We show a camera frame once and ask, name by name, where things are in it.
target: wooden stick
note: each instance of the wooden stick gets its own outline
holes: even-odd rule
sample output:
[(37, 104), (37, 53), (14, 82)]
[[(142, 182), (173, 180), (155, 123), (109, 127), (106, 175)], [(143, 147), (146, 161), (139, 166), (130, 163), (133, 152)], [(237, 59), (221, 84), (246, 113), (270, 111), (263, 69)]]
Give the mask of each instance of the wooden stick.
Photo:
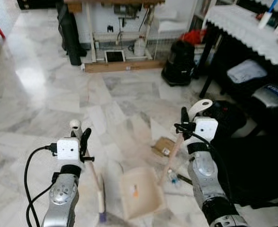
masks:
[(165, 176), (167, 174), (167, 171), (169, 170), (169, 168), (170, 168), (170, 166), (172, 164), (173, 159), (175, 158), (178, 150), (180, 149), (180, 147), (182, 145), (182, 142), (183, 142), (183, 136), (182, 136), (182, 134), (180, 134), (178, 136), (177, 142), (175, 143), (175, 146), (172, 149), (172, 152), (169, 154), (169, 161), (168, 161), (167, 165), (165, 166), (165, 168), (163, 170), (161, 179), (159, 180), (158, 185), (161, 186), (161, 187), (163, 186), (164, 179), (165, 179)]

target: black cable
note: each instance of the black cable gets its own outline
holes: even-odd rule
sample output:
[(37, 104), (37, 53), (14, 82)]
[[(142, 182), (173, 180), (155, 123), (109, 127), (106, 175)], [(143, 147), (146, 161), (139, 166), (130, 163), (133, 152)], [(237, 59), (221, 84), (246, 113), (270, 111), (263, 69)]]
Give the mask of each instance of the black cable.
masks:
[[(33, 200), (31, 202), (34, 203), (37, 199), (39, 199), (42, 195), (44, 195), (54, 185), (54, 183), (52, 183), (50, 186), (48, 186), (48, 188), (46, 188), (44, 191), (39, 193), (35, 198), (33, 198)], [(30, 205), (28, 205), (26, 208), (26, 218), (28, 217), (28, 219), (29, 219), (29, 210), (30, 210)]]
[(140, 24), (140, 27), (139, 27), (139, 31), (141, 30), (141, 27), (142, 27), (142, 25), (143, 25), (143, 23), (145, 21), (145, 18), (146, 18), (146, 15), (147, 15), (148, 11), (149, 11), (149, 8), (146, 9), (145, 15), (144, 15), (143, 20), (142, 20), (142, 22)]
[(232, 196), (232, 190), (231, 190), (231, 187), (230, 187), (230, 183), (229, 183), (229, 176), (228, 176), (228, 172), (227, 172), (227, 168), (224, 164), (224, 161), (222, 160), (219, 152), (217, 152), (217, 150), (215, 149), (215, 147), (210, 143), (208, 142), (206, 139), (204, 139), (203, 137), (193, 133), (193, 132), (190, 132), (190, 131), (187, 131), (186, 133), (188, 133), (189, 135), (193, 136), (193, 137), (196, 137), (198, 138), (199, 140), (203, 141), (204, 143), (206, 143), (216, 154), (216, 156), (219, 158), (220, 162), (221, 162), (221, 165), (224, 169), (224, 172), (225, 172), (225, 175), (226, 175), (226, 182), (227, 182), (227, 186), (228, 186), (228, 191), (229, 191), (229, 200), (230, 200), (230, 203), (234, 206), (234, 203), (233, 203), (233, 196)]
[[(34, 205), (33, 205), (33, 202), (31, 200), (31, 197), (30, 197), (30, 193), (29, 193), (29, 190), (28, 190), (28, 184), (27, 184), (27, 173), (28, 173), (28, 167), (29, 167), (29, 163), (30, 163), (30, 160), (31, 158), (34, 156), (35, 153), (37, 153), (38, 151), (41, 151), (41, 150), (47, 150), (49, 149), (49, 146), (44, 146), (44, 147), (40, 147), (40, 148), (37, 148), (36, 150), (34, 150), (28, 157), (27, 161), (26, 161), (26, 165), (25, 165), (25, 170), (24, 170), (24, 187), (25, 187), (25, 192), (26, 192), (26, 197), (27, 197), (27, 200), (28, 200), (28, 203), (29, 203), (29, 207), (31, 208), (32, 212), (33, 212), (33, 216), (34, 216), (34, 219), (35, 219), (35, 222), (36, 222), (36, 226), (37, 227), (40, 227), (40, 223), (39, 223), (39, 219), (38, 219), (38, 216), (36, 214), (36, 210), (34, 208)], [(29, 219), (29, 215), (26, 216), (26, 221), (27, 221), (27, 224), (29, 227), (32, 227), (31, 223), (30, 223), (30, 219)]]

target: marble floor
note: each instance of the marble floor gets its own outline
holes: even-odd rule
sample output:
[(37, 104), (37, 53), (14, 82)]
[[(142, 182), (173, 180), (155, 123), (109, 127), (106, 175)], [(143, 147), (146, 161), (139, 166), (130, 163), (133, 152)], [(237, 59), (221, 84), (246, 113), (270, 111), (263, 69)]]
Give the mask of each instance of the marble floor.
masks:
[[(150, 227), (153, 217), (123, 221), (120, 176), (138, 166), (153, 166), (161, 173), (166, 160), (156, 157), (151, 145), (161, 136), (175, 140), (173, 124), (179, 121), (180, 108), (198, 100), (205, 78), (189, 87), (169, 87), (160, 70), (84, 73), (70, 65), (61, 49), (56, 16), (55, 10), (21, 12), (0, 51), (0, 227), (26, 226), (26, 158), (35, 148), (68, 136), (74, 118), (82, 121), (83, 128), (92, 128), (88, 147), (96, 157), (97, 173), (105, 179), (106, 225)], [(218, 91), (212, 84), (207, 96), (229, 99)], [(172, 167), (188, 176), (184, 150)], [(50, 184), (53, 171), (58, 166), (49, 151), (33, 158), (28, 173), (32, 195)], [(154, 226), (163, 226), (163, 218), (178, 220), (170, 226), (208, 226), (190, 185), (182, 183), (176, 189), (166, 182), (163, 190), (169, 210), (156, 217)], [(88, 168), (81, 175), (79, 191), (75, 227), (99, 226), (96, 189)], [(35, 205), (42, 221), (48, 197)], [(252, 227), (278, 226), (278, 208), (237, 208)]]

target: white wall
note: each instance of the white wall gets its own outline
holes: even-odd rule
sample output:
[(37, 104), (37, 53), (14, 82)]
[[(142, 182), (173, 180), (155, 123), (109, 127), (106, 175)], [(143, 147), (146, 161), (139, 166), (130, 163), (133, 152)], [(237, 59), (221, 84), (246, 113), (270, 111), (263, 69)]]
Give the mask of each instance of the white wall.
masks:
[[(174, 9), (178, 11), (181, 19), (188, 20), (191, 18), (191, 10), (194, 5), (195, 0), (166, 0), (165, 6), (169, 9)], [(89, 43), (89, 30), (87, 26), (87, 17), (85, 5), (83, 5), (82, 13), (75, 14), (80, 43)], [(143, 20), (146, 10), (142, 9), (138, 13), (139, 18), (135, 20), (127, 20), (127, 24), (121, 30), (125, 32), (138, 32), (140, 23)], [(114, 34), (119, 32), (119, 15), (114, 14), (113, 7), (103, 8), (100, 3), (90, 3), (90, 18), (92, 21), (92, 27), (94, 33), (105, 33), (107, 34), (107, 26), (111, 25), (114, 27)], [(146, 31), (145, 25), (142, 26), (141, 32)]]

